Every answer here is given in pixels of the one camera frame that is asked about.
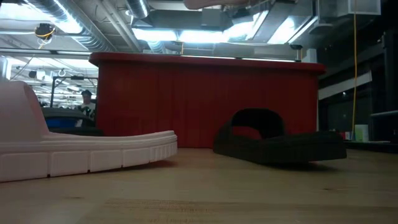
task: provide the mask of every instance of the red container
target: red container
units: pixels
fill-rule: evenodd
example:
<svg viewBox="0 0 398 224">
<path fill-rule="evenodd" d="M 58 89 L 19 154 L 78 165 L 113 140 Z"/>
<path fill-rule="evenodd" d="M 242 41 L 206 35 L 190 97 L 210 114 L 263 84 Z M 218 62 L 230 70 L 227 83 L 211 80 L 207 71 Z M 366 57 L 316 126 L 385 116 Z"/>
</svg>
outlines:
<svg viewBox="0 0 398 224">
<path fill-rule="evenodd" d="M 212 147 L 243 108 L 269 108 L 288 133 L 317 128 L 323 65 L 172 55 L 94 53 L 97 125 L 107 136 L 174 130 L 180 147 Z"/>
</svg>

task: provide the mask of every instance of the ceiling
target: ceiling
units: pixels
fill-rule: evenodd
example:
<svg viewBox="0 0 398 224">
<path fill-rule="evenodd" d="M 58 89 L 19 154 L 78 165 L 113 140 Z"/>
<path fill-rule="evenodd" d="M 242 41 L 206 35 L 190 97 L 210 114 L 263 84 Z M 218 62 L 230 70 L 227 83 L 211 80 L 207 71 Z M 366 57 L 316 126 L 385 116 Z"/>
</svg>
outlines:
<svg viewBox="0 0 398 224">
<path fill-rule="evenodd" d="M 125 0 L 59 2 L 70 4 L 70 8 L 67 8 L 70 9 L 70 15 L 82 21 L 80 25 L 83 30 L 79 34 L 68 33 L 72 25 L 62 27 L 54 18 L 26 5 L 24 0 L 4 0 L 0 9 L 0 55 L 5 56 L 11 66 L 9 77 L 31 84 L 40 99 L 46 102 L 51 93 L 51 77 L 58 73 L 63 75 L 66 72 L 65 77 L 98 77 L 98 69 L 87 61 L 89 53 L 96 49 L 88 49 L 81 41 L 87 36 L 94 36 L 95 41 L 103 44 L 102 49 L 114 52 L 153 53 L 153 44 L 157 42 L 163 53 L 167 54 L 300 60 L 306 56 L 306 49 L 333 42 L 336 35 L 330 34 L 352 32 L 352 26 L 347 25 L 352 21 L 349 13 L 331 16 L 329 11 L 322 11 L 322 7 L 318 12 L 315 11 L 316 6 L 327 8 L 325 0 L 319 0 L 319 5 L 314 0 L 299 0 L 295 4 L 271 1 L 275 3 L 251 7 L 243 16 L 237 16 L 241 11 L 236 8 L 214 6 L 189 10 L 183 1 L 149 0 L 149 15 L 145 19 L 133 20 Z M 359 24 L 366 24 L 373 17 L 359 16 Z M 321 35 L 311 35 L 309 31 L 320 21 L 333 24 L 334 29 Z M 40 23 L 57 26 L 50 42 L 35 36 L 35 28 Z M 193 30 L 206 32 L 206 35 L 200 33 L 189 36 L 188 31 Z M 189 40 L 196 37 L 202 43 Z M 298 54 L 288 43 L 302 45 L 302 54 Z M 48 77 L 41 80 L 29 78 L 29 72 L 33 70 L 40 74 L 44 72 Z M 96 93 L 96 80 L 65 82 L 67 85 L 56 83 L 59 84 L 55 89 L 56 105 L 81 103 L 79 97 L 74 99 L 69 96 L 75 97 L 85 89 Z"/>
</svg>

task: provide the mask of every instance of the wooden table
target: wooden table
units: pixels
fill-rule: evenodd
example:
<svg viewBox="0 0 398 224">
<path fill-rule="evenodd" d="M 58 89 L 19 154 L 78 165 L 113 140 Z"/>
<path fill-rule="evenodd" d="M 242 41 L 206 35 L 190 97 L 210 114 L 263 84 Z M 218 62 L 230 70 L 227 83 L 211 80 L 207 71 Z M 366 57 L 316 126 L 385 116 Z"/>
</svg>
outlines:
<svg viewBox="0 0 398 224">
<path fill-rule="evenodd" d="M 0 184 L 0 223 L 398 223 L 398 156 L 267 167 L 180 149 L 130 169 Z"/>
</svg>

